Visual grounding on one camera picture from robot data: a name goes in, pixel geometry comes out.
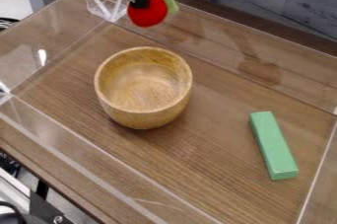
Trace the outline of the red plush fruit green leaf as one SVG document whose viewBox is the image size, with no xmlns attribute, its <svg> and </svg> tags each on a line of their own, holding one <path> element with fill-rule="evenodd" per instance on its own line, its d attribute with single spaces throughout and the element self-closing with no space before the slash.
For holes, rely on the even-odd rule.
<svg viewBox="0 0 337 224">
<path fill-rule="evenodd" d="M 176 0 L 148 0 L 145 8 L 128 6 L 128 17 L 132 23 L 141 28 L 152 27 L 160 24 L 169 14 L 178 12 Z"/>
</svg>

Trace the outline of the wooden bowl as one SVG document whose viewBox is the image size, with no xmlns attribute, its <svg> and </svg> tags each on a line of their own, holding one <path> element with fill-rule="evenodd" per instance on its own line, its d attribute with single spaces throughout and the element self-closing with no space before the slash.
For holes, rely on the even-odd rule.
<svg viewBox="0 0 337 224">
<path fill-rule="evenodd" d="M 100 105 L 109 117 L 134 129 L 161 127 L 182 113 L 192 91 L 192 70 L 168 49 L 124 49 L 100 64 L 93 78 Z"/>
</svg>

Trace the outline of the green rectangular block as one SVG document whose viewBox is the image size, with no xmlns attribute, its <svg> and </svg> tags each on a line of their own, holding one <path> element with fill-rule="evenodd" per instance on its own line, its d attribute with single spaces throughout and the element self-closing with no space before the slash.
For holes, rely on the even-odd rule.
<svg viewBox="0 0 337 224">
<path fill-rule="evenodd" d="M 298 167 L 272 112 L 252 112 L 249 123 L 273 181 L 293 179 Z"/>
</svg>

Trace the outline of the clear acrylic corner bracket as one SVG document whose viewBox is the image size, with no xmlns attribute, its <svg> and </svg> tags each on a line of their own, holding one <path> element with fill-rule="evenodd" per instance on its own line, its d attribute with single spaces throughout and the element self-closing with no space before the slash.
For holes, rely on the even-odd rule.
<svg viewBox="0 0 337 224">
<path fill-rule="evenodd" d="M 85 5 L 92 15 L 110 23 L 126 15 L 126 0 L 85 0 Z"/>
</svg>

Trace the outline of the clear acrylic tray wall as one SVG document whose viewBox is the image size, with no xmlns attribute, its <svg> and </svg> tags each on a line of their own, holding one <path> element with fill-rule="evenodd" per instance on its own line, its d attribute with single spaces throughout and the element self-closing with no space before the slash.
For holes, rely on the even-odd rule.
<svg viewBox="0 0 337 224">
<path fill-rule="evenodd" d="M 221 224 L 186 199 L 3 90 L 0 151 L 104 224 Z"/>
</svg>

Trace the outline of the black metal bracket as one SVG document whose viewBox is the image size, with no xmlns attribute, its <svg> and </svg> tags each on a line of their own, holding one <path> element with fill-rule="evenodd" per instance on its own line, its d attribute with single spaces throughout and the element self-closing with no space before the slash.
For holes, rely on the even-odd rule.
<svg viewBox="0 0 337 224">
<path fill-rule="evenodd" d="M 35 192 L 31 192 L 27 224 L 75 224 Z"/>
</svg>

